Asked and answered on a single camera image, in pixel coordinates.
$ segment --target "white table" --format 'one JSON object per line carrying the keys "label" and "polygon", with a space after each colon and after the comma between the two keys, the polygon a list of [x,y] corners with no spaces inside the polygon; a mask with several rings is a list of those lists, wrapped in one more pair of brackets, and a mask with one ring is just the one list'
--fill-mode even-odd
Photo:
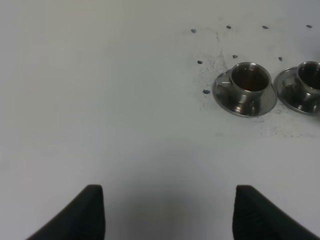
{"label": "white table", "polygon": [[317,0],[2,1],[0,239],[25,239],[88,184],[103,186],[112,240],[231,240],[240,184],[320,236],[320,119],[279,101],[237,117],[202,93],[239,62],[274,79],[320,61],[319,9]]}

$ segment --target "stainless steel cup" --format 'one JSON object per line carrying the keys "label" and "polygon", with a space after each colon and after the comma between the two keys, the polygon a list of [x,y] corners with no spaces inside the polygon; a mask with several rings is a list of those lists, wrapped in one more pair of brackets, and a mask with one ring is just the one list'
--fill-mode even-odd
{"label": "stainless steel cup", "polygon": [[306,61],[296,71],[294,92],[303,103],[320,100],[320,63]]}
{"label": "stainless steel cup", "polygon": [[241,62],[231,69],[229,75],[230,96],[239,103],[250,103],[271,85],[268,71],[252,62]]}

